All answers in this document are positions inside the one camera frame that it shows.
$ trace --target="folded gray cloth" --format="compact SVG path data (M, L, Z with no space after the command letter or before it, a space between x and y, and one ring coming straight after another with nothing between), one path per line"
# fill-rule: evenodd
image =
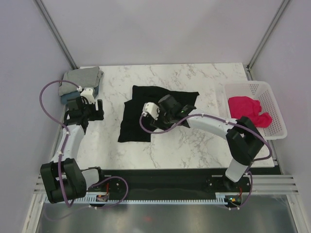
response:
M64 74L63 80L72 81L75 84L84 87L97 87L101 77L104 75L99 67L75 69ZM62 96L76 91L77 88L70 83L61 83L58 88L58 95Z

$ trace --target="black cloth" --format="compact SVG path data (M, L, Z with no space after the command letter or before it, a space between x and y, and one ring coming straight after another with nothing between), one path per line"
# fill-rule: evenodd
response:
M151 142L151 136L139 125L139 118L147 102L157 103L162 97L172 95L182 105L195 104L199 92L170 91L159 86L133 86L132 99L125 102L123 121L121 123L118 142ZM142 119L143 126L154 131L156 128L150 126L151 116Z

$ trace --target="red wire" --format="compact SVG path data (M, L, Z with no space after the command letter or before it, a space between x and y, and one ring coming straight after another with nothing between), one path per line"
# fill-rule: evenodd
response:
M109 193L109 183L107 183L107 190L106 190L106 195Z
M240 188L240 194L239 194L238 198L240 198L242 196L242 193L243 193L242 188L241 187L239 187L239 188Z

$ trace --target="white wall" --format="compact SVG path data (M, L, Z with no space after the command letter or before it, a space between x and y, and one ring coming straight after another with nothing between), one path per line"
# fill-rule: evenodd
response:
M78 66L243 62L282 0L43 0Z
M311 220L311 1L293 0L253 67L268 82L288 136L275 142L283 170L293 174Z
M57 125L39 93L70 66L32 0L0 1L0 232L21 232L40 166L48 161ZM44 104L57 118L57 85Z

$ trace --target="metal floor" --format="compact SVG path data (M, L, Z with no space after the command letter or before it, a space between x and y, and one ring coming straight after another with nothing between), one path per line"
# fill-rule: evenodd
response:
M49 217L80 208L45 204ZM212 205L120 205L108 210L86 209L58 222L44 217L38 233L296 233L283 197L252 196L241 210Z

